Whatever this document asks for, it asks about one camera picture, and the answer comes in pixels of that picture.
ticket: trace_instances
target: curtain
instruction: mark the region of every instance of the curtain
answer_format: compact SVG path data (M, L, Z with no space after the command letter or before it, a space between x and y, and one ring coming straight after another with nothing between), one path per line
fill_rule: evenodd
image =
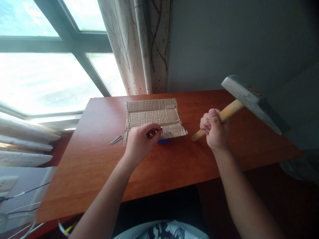
M0 113L0 166L37 167L52 159L49 142L60 133Z
M98 0L128 95L165 93L172 0Z

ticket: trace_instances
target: forearm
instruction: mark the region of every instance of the forearm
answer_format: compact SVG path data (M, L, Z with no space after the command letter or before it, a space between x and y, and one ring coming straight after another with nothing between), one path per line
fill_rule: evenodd
M111 238L125 188L133 170L123 157L85 212L70 238Z
M230 150L214 152L229 211L242 238L284 238Z

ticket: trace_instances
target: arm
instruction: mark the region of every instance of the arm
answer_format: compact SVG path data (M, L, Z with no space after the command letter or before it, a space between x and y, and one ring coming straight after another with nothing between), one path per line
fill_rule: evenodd
M111 238L130 176L156 145L161 133L160 125L155 123L131 129L123 158L77 224L70 239Z
M207 134L224 186L228 208L242 238L284 238L276 221L241 171L229 145L231 122L220 123L219 110L204 114L200 127Z

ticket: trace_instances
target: window pane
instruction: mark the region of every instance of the window pane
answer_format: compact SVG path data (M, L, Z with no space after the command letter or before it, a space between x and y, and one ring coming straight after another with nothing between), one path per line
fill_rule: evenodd
M85 109L103 97L70 53L0 53L0 102L39 115Z
M63 0L80 31L106 32L97 0Z
M32 0L0 0L0 36L59 35Z
M86 53L111 96L126 96L126 90L112 53Z

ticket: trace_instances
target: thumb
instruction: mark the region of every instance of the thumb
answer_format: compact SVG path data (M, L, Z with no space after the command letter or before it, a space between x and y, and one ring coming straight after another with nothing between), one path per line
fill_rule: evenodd
M219 114L216 109L210 109L208 112L208 120L211 125L211 130L217 130L222 127L219 119Z

